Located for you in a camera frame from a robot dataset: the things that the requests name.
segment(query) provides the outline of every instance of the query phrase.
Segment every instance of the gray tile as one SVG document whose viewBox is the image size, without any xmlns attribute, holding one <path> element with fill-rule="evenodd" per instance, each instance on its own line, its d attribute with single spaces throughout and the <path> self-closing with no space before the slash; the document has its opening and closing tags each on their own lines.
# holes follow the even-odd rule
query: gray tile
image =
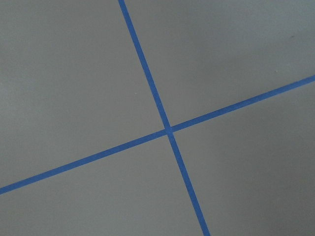
<svg viewBox="0 0 315 236">
<path fill-rule="evenodd" d="M 127 0 L 172 125 L 315 74 L 312 0 Z"/>
<path fill-rule="evenodd" d="M 315 84 L 175 136 L 213 236 L 315 234 Z"/>
<path fill-rule="evenodd" d="M 0 3 L 0 186 L 163 128 L 113 1 Z"/>
<path fill-rule="evenodd" d="M 202 235 L 167 138 L 0 196 L 3 235 Z"/>
</svg>

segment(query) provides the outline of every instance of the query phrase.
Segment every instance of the floor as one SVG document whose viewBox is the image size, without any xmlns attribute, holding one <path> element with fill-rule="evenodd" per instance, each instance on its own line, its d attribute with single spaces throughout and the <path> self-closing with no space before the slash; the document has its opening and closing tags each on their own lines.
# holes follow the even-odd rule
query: floor
<svg viewBox="0 0 315 236">
<path fill-rule="evenodd" d="M 0 2 L 0 235 L 314 235 L 314 11 Z"/>
</svg>

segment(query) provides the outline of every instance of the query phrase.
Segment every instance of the gray surface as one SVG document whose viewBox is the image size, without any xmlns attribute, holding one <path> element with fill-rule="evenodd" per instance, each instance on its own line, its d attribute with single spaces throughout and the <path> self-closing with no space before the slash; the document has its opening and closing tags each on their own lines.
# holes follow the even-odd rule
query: gray surface
<svg viewBox="0 0 315 236">
<path fill-rule="evenodd" d="M 163 128 L 118 2 L 1 1 L 0 186 Z"/>
<path fill-rule="evenodd" d="M 315 1 L 127 0 L 172 125 L 315 74 Z"/>
<path fill-rule="evenodd" d="M 167 138 L 0 196 L 6 236 L 201 236 Z"/>
<path fill-rule="evenodd" d="M 314 1 L 126 3 L 172 124 L 315 74 Z M 116 0 L 0 22 L 0 187 L 162 129 Z M 213 236 L 314 235 L 314 89 L 175 134 Z M 0 229 L 202 235 L 165 137 L 0 195 Z"/>
<path fill-rule="evenodd" d="M 315 84 L 175 134 L 213 236 L 315 234 Z"/>
</svg>

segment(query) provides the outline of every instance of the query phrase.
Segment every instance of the blue tape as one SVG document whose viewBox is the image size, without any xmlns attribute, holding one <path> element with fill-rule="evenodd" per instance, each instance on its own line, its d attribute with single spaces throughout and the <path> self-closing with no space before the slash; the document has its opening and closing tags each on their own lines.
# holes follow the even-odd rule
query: blue tape
<svg viewBox="0 0 315 236">
<path fill-rule="evenodd" d="M 120 5 L 122 13 L 124 15 L 124 18 L 125 18 L 125 21 L 126 21 L 126 24 L 127 24 L 127 27 L 128 27 L 128 30 L 129 30 L 129 33 L 130 33 L 130 36 L 131 36 L 131 39 L 132 39 L 134 47 L 135 47 L 135 49 L 137 51 L 137 54 L 138 54 L 141 66 L 143 68 L 144 74 L 145 74 L 145 76 L 147 78 L 147 81 L 148 81 L 148 84 L 149 84 L 152 96 L 154 98 L 154 101 L 156 103 L 159 115 L 160 115 L 160 117 L 162 119 L 162 122 L 163 122 L 163 125 L 164 125 L 164 128 L 165 128 L 166 134 L 167 134 L 168 139 L 170 141 L 170 144 L 172 146 L 172 149 L 173 149 L 173 152 L 174 152 L 174 155 L 175 155 L 178 167 L 179 167 L 179 169 L 181 171 L 181 174 L 182 174 L 182 177 L 183 177 L 186 189 L 188 191 L 188 194 L 189 194 L 192 206 L 193 206 L 193 208 L 195 210 L 196 216 L 198 218 L 201 230 L 202 230 L 204 236 L 210 236 L 209 229 L 208 229 L 206 221 L 205 221 L 205 219 L 203 217 L 203 214 L 202 214 L 202 211 L 201 211 L 198 199 L 196 197 L 195 191 L 194 191 L 193 186 L 191 184 L 191 181 L 190 181 L 187 169 L 186 169 L 186 167 L 184 165 L 184 161 L 183 161 L 182 155 L 181 155 L 181 153 L 179 151 L 179 148 L 178 148 L 178 145 L 176 143 L 176 140 L 175 140 L 174 134 L 172 132 L 172 128 L 171 128 L 171 126 L 169 124 L 169 121 L 168 121 L 165 109 L 163 107 L 162 101 L 161 101 L 161 99 L 159 97 L 158 90 L 157 90 L 157 87 L 156 87 L 156 85 L 154 83 L 153 77 L 151 75 L 151 72 L 150 72 L 147 60 L 145 59 L 145 56 L 143 54 L 143 51 L 142 51 L 142 48 L 141 48 L 141 45 L 140 45 L 140 42 L 139 42 L 139 39 L 138 39 L 137 34 L 135 32 L 135 29 L 133 27 L 133 24 L 132 24 L 131 18 L 129 16 L 129 13 L 128 13 L 125 1 L 124 0 L 119 0 L 119 5 Z"/>
<path fill-rule="evenodd" d="M 187 120 L 183 123 L 180 123 L 180 124 L 177 124 L 177 125 L 174 125 L 172 126 L 172 131 L 173 132 L 176 132 L 176 131 L 179 131 L 181 129 L 185 129 L 187 127 L 190 127 L 192 125 L 195 125 L 195 124 L 199 124 L 201 122 L 204 122 L 206 120 L 210 120 L 210 119 L 213 119 L 215 117 L 218 117 L 218 116 L 222 116 L 226 113 L 229 113 L 229 112 L 232 112 L 232 111 L 235 111 L 235 110 L 238 110 L 242 107 L 246 107 L 246 106 L 249 106 L 253 103 L 256 103 L 256 102 L 259 102 L 259 101 L 262 101 L 264 99 L 267 99 L 269 97 L 273 97 L 273 96 L 276 96 L 278 94 L 281 94 L 281 93 L 284 93 L 284 92 L 287 92 L 289 90 L 292 90 L 292 89 L 295 89 L 295 88 L 298 88 L 298 87 L 301 87 L 303 85 L 307 85 L 309 83 L 312 83 L 315 81 L 315 75 L 313 76 L 310 76 L 310 77 L 307 77 L 303 80 L 299 80 L 297 82 L 294 82 L 292 84 L 289 84 L 289 85 L 285 85 L 283 87 L 280 87 L 280 88 L 277 88 L 277 89 L 274 89 L 274 90 L 271 90 L 269 92 L 265 92 L 263 94 L 260 94 L 258 96 L 255 96 L 255 97 L 252 97 L 252 98 L 249 98 L 249 99 L 246 99 L 244 101 L 241 101 L 241 102 L 238 102 L 238 103 L 235 103 L 233 105 L 230 105 L 228 107 L 224 107 L 224 108 L 221 108 L 219 110 L 216 110 L 214 112 L 210 112 L 210 113 L 207 113 L 205 115 L 202 115 L 202 116 L 199 116 L 199 117 L 196 117 L 194 119 L 190 119 L 190 120 Z"/>
<path fill-rule="evenodd" d="M 55 176 L 55 175 L 60 174 L 62 172 L 66 172 L 66 171 L 72 170 L 72 169 L 77 168 L 79 166 L 83 166 L 83 165 L 88 164 L 90 162 L 93 162 L 93 161 L 105 158 L 105 157 L 107 157 L 109 155 L 112 155 L 112 154 L 115 154 L 117 152 L 120 152 L 120 151 L 129 149 L 129 148 L 135 147 L 137 145 L 146 143 L 146 142 L 151 141 L 153 139 L 157 139 L 157 138 L 162 137 L 164 135 L 166 135 L 165 130 L 161 130 L 161 131 L 155 132 L 153 134 L 149 134 L 149 135 L 146 135 L 144 137 L 141 137 L 139 139 L 132 140 L 132 141 L 130 141 L 128 143 L 121 144 L 119 146 L 110 148 L 108 150 L 101 151 L 101 152 L 96 153 L 94 155 L 82 158 L 80 160 L 77 160 L 77 161 L 68 163 L 66 165 L 57 167 L 55 169 L 43 172 L 41 174 L 32 176 L 30 178 L 21 180 L 19 182 L 10 184 L 8 186 L 0 188 L 0 195 L 3 194 L 3 193 L 9 192 L 9 191 L 15 190 L 17 188 L 21 188 L 23 186 L 29 185 L 31 183 L 35 183 L 35 182 L 40 181 L 42 179 L 49 178 L 51 176 Z"/>
<path fill-rule="evenodd" d="M 235 103 L 235 104 L 230 105 L 230 106 L 228 106 L 228 107 L 221 108 L 221 109 L 216 110 L 216 111 L 214 111 L 214 112 L 210 112 L 210 113 L 207 113 L 207 114 L 205 114 L 205 115 L 196 117 L 196 118 L 194 118 L 194 119 L 191 119 L 191 120 L 182 122 L 182 123 L 180 123 L 180 124 L 177 124 L 177 125 L 172 126 L 171 129 L 172 129 L 173 132 L 176 132 L 176 131 L 179 131 L 179 130 L 181 130 L 181 129 L 185 129 L 185 128 L 187 128 L 187 127 L 193 126 L 193 125 L 195 125 L 195 124 L 202 123 L 202 122 L 207 121 L 207 120 L 210 120 L 210 119 L 212 119 L 212 118 L 222 116 L 222 115 L 224 115 L 224 114 L 226 114 L 226 113 L 229 113 L 229 112 L 238 110 L 238 109 L 240 109 L 240 108 L 249 106 L 249 105 L 251 105 L 251 104 L 253 104 L 253 103 L 259 102 L 259 101 L 261 101 L 261 100 L 267 99 L 267 98 L 269 98 L 269 97 L 276 96 L 276 95 L 278 95 L 278 94 L 281 94 L 281 93 L 284 93 L 284 92 L 287 92 L 287 91 L 290 91 L 290 90 L 292 90 L 292 89 L 301 87 L 301 86 L 303 86 L 303 85 L 307 85 L 307 84 L 312 83 L 312 82 L 315 82 L 315 75 L 310 76 L 310 77 L 308 77 L 308 78 L 305 78 L 305 79 L 303 79 L 303 80 L 294 82 L 294 83 L 292 83 L 292 84 L 285 85 L 285 86 L 283 86 L 283 87 L 274 89 L 274 90 L 272 90 L 272 91 L 269 91 L 269 92 L 260 94 L 260 95 L 258 95 L 258 96 L 249 98 L 249 99 L 247 99 L 247 100 L 244 100 L 244 101 Z M 149 134 L 149 135 L 147 135 L 147 136 L 144 136 L 144 137 L 142 137 L 142 138 L 135 139 L 135 140 L 130 141 L 130 142 L 128 142 L 128 143 L 125 143 L 125 144 L 122 144 L 122 145 L 119 145 L 119 146 L 110 148 L 110 149 L 108 149 L 108 150 L 99 152 L 99 153 L 94 154 L 94 155 L 92 155 L 92 156 L 85 157 L 85 158 L 83 158 L 83 159 L 80 159 L 80 160 L 71 162 L 71 163 L 66 164 L 66 165 L 64 165 L 64 166 L 60 166 L 60 167 L 57 167 L 57 168 L 55 168 L 55 169 L 49 170 L 49 171 L 47 171 L 47 172 L 44 172 L 44 173 L 41 173 L 41 174 L 32 176 L 32 177 L 30 177 L 30 178 L 21 180 L 21 181 L 19 181 L 19 182 L 10 184 L 10 185 L 8 185 L 8 186 L 5 186 L 5 187 L 0 188 L 0 195 L 3 194 L 3 193 L 6 193 L 6 192 L 12 191 L 12 190 L 14 190 L 14 189 L 21 188 L 21 187 L 23 187 L 23 186 L 29 185 L 29 184 L 31 184 L 31 183 L 40 181 L 40 180 L 42 180 L 42 179 L 49 178 L 49 177 L 51 177 L 51 176 L 60 174 L 60 173 L 62 173 L 62 172 L 65 172 L 65 171 L 74 169 L 74 168 L 76 168 L 76 167 L 85 165 L 85 164 L 87 164 L 87 163 L 90 163 L 90 162 L 93 162 L 93 161 L 102 159 L 102 158 L 104 158 L 104 157 L 107 157 L 107 156 L 112 155 L 112 154 L 115 154 L 115 153 L 117 153 L 117 152 L 126 150 L 126 149 L 128 149 L 128 148 L 132 148 L 132 147 L 135 147 L 135 146 L 137 146 L 137 145 L 146 143 L 146 142 L 148 142 L 148 141 L 157 139 L 157 138 L 162 137 L 162 136 L 164 136 L 164 135 L 168 135 L 168 133 L 169 133 L 169 131 L 166 132 L 166 130 L 161 130 L 161 131 L 158 131 L 158 132 Z M 173 151 L 176 152 L 176 153 L 178 153 L 177 156 L 179 156 L 179 155 L 180 155 L 180 152 L 177 151 L 178 147 L 177 147 L 176 141 L 172 141 L 172 142 L 171 142 L 171 145 L 172 145 Z M 182 158 L 179 158 L 178 164 L 179 164 L 179 165 L 184 165 L 184 163 L 182 163 L 182 164 L 179 163 L 179 161 L 180 161 L 181 159 L 182 159 Z"/>
</svg>

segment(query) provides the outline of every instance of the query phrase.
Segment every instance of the blue painter's tape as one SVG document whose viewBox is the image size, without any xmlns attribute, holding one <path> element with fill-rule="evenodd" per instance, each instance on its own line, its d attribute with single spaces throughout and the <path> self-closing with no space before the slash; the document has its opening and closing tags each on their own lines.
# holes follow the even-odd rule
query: blue painter's tape
<svg viewBox="0 0 315 236">
<path fill-rule="evenodd" d="M 192 125 L 199 124 L 199 123 L 204 122 L 204 121 L 206 121 L 206 120 L 210 120 L 210 119 L 213 119 L 213 118 L 215 118 L 215 117 L 222 116 L 222 115 L 224 115 L 224 114 L 226 114 L 226 113 L 229 113 L 229 112 L 238 110 L 238 109 L 240 109 L 240 108 L 249 106 L 249 105 L 251 105 L 251 104 L 253 104 L 253 103 L 256 103 L 256 102 L 262 101 L 262 100 L 264 100 L 264 99 L 267 99 L 267 98 L 269 98 L 269 97 L 273 97 L 273 96 L 276 96 L 276 95 L 278 95 L 278 94 L 287 92 L 287 91 L 289 91 L 289 90 L 292 90 L 292 89 L 301 87 L 301 86 L 303 86 L 303 85 L 312 83 L 312 82 L 314 82 L 314 81 L 315 81 L 315 75 L 310 76 L 310 77 L 307 77 L 307 78 L 305 78 L 305 79 L 303 79 L 303 80 L 299 80 L 299 81 L 294 82 L 294 83 L 292 83 L 292 84 L 285 85 L 285 86 L 283 86 L 283 87 L 280 87 L 280 88 L 271 90 L 271 91 L 269 91 L 269 92 L 265 92 L 265 93 L 260 94 L 260 95 L 258 95 L 258 96 L 255 96 L 255 97 L 246 99 L 246 100 L 244 100 L 244 101 L 235 103 L 235 104 L 230 105 L 230 106 L 228 106 L 228 107 L 224 107 L 224 108 L 221 108 L 221 109 L 216 110 L 216 111 L 214 111 L 214 112 L 210 112 L 210 113 L 207 113 L 207 114 L 205 114 L 205 115 L 196 117 L 196 118 L 194 118 L 194 119 L 187 120 L 187 121 L 185 121 L 185 122 L 183 122 L 183 123 L 174 125 L 174 126 L 172 126 L 172 131 L 173 131 L 173 132 L 176 132 L 176 131 L 179 131 L 179 130 L 181 130 L 181 129 L 185 129 L 185 128 L 187 128 L 187 127 L 190 127 L 190 126 L 192 126 Z"/>
<path fill-rule="evenodd" d="M 5 186 L 5 187 L 0 188 L 0 195 L 3 194 L 3 193 L 6 193 L 6 192 L 10 192 L 10 191 L 12 191 L 12 190 L 15 190 L 15 189 L 17 189 L 17 188 L 21 188 L 21 187 L 23 187 L 23 186 L 29 185 L 29 184 L 31 184 L 31 183 L 35 183 L 35 182 L 40 181 L 40 180 L 42 180 L 42 179 L 49 178 L 49 177 L 51 177 L 51 176 L 55 176 L 55 175 L 60 174 L 60 173 L 62 173 L 62 172 L 69 171 L 69 170 L 74 169 L 74 168 L 77 168 L 77 167 L 79 167 L 79 166 L 83 166 L 83 165 L 88 164 L 88 163 L 90 163 L 90 162 L 93 162 L 93 161 L 96 161 L 96 160 L 105 158 L 105 157 L 107 157 L 107 156 L 109 156 L 109 155 L 112 155 L 112 154 L 115 154 L 115 153 L 117 153 L 117 152 L 120 152 L 120 151 L 129 149 L 129 148 L 135 147 L 135 146 L 137 146 L 137 145 L 146 143 L 146 142 L 151 141 L 151 140 L 153 140 L 153 139 L 157 139 L 157 138 L 162 137 L 162 136 L 164 136 L 164 135 L 166 135 L 165 130 L 161 130 L 161 131 L 155 132 L 155 133 L 153 133 L 153 134 L 149 134 L 149 135 L 147 135 L 147 136 L 144 136 L 144 137 L 142 137 L 142 138 L 132 140 L 132 141 L 130 141 L 130 142 L 128 142 L 128 143 L 121 144 L 121 145 L 119 145 L 119 146 L 110 148 L 110 149 L 108 149 L 108 150 L 105 150 L 105 151 L 96 153 L 96 154 L 94 154 L 94 155 L 91 155 L 91 156 L 82 158 L 82 159 L 80 159 L 80 160 L 71 162 L 71 163 L 69 163 L 69 164 L 66 164 L 66 165 L 57 167 L 57 168 L 55 168 L 55 169 L 46 171 L 46 172 L 44 172 L 44 173 L 41 173 L 41 174 L 32 176 L 32 177 L 30 177 L 30 178 L 21 180 L 21 181 L 19 181 L 19 182 L 10 184 L 10 185 L 8 185 L 8 186 Z"/>
<path fill-rule="evenodd" d="M 205 221 L 205 219 L 203 217 L 203 214 L 202 214 L 202 211 L 201 211 L 198 199 L 196 197 L 196 194 L 195 194 L 195 191 L 193 189 L 192 183 L 190 181 L 190 178 L 189 178 L 188 172 L 186 170 L 186 167 L 184 165 L 184 161 L 182 159 L 182 155 L 181 155 L 181 153 L 179 151 L 179 148 L 177 146 L 174 134 L 173 134 L 171 126 L 169 124 L 169 121 L 168 121 L 165 109 L 163 107 L 162 101 L 161 101 L 161 99 L 159 97 L 158 90 L 157 90 L 157 87 L 156 87 L 156 85 L 154 83 L 153 77 L 151 75 L 148 63 L 147 63 L 147 61 L 145 59 L 145 56 L 143 54 L 143 51 L 142 51 L 139 39 L 138 39 L 137 34 L 135 32 L 135 29 L 133 27 L 133 24 L 132 24 L 131 18 L 129 16 L 129 13 L 128 13 L 125 1 L 124 0 L 119 0 L 118 2 L 119 2 L 119 5 L 121 7 L 122 13 L 124 15 L 124 18 L 125 18 L 125 21 L 126 21 L 126 24 L 127 24 L 127 27 L 128 27 L 128 30 L 129 30 L 129 33 L 130 33 L 130 36 L 131 36 L 131 39 L 132 39 L 134 47 L 135 47 L 135 49 L 137 51 L 137 54 L 138 54 L 141 66 L 143 68 L 144 74 L 145 74 L 145 76 L 147 78 L 147 81 L 148 81 L 148 84 L 149 84 L 152 96 L 154 98 L 154 101 L 156 103 L 159 115 L 160 115 L 160 117 L 162 119 L 162 122 L 163 122 L 163 125 L 164 125 L 164 128 L 165 128 L 165 132 L 166 132 L 166 134 L 168 136 L 168 139 L 170 141 L 170 144 L 172 146 L 172 149 L 173 149 L 173 152 L 174 152 L 174 155 L 175 155 L 178 167 L 179 167 L 179 169 L 181 171 L 181 174 L 182 174 L 182 177 L 183 177 L 186 189 L 188 191 L 188 194 L 189 194 L 192 206 L 193 206 L 193 208 L 195 210 L 195 213 L 196 213 L 197 219 L 199 221 L 201 230 L 202 230 L 204 236 L 210 236 L 209 229 L 208 229 L 206 221 Z"/>
</svg>

